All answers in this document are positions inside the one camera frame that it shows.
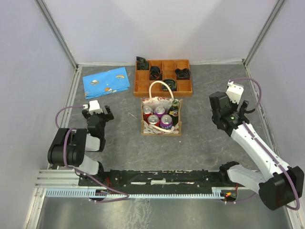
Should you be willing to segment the green glass bottle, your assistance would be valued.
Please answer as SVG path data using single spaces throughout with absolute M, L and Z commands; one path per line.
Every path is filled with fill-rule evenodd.
M 179 121 L 179 102 L 178 100 L 173 100 L 170 109 L 168 110 L 168 115 L 171 116 L 173 121 L 173 126 L 176 126 Z

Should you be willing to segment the purple soda can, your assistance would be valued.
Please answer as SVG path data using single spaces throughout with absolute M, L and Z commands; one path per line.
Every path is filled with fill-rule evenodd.
M 160 127 L 162 129 L 166 129 L 166 130 L 169 130 L 172 128 L 172 125 L 173 125 L 173 119 L 170 115 L 168 114 L 165 114 L 161 117 L 160 119 Z
M 159 105 L 154 109 L 154 114 L 156 116 L 158 116 L 159 118 L 161 118 L 163 115 L 166 115 L 167 112 L 166 112 L 166 109 L 162 105 Z

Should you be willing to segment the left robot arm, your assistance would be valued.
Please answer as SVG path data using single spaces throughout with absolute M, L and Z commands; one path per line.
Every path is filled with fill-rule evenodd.
M 108 105 L 105 110 L 98 108 L 90 111 L 88 105 L 82 110 L 86 128 L 59 128 L 48 150 L 48 162 L 53 166 L 72 167 L 82 174 L 89 174 L 89 181 L 95 186 L 105 182 L 101 162 L 86 156 L 86 152 L 102 152 L 105 147 L 105 126 L 114 119 Z

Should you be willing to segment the purple soda can front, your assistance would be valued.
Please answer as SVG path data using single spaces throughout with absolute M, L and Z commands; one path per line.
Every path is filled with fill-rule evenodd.
M 162 129 L 166 129 L 166 130 L 169 130 L 172 128 L 172 125 L 173 125 L 173 119 L 170 115 L 168 114 L 165 114 L 161 117 L 160 119 L 160 127 Z

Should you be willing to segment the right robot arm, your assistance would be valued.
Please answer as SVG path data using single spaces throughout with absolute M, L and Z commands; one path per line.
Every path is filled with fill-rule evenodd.
M 259 172 L 254 172 L 237 162 L 229 162 L 219 174 L 219 182 L 225 187 L 233 183 L 245 186 L 257 193 L 270 210 L 283 206 L 299 210 L 304 171 L 282 160 L 256 133 L 245 116 L 249 113 L 248 101 L 234 104 L 225 92 L 215 92 L 209 100 L 213 123 L 237 142 L 259 168 Z

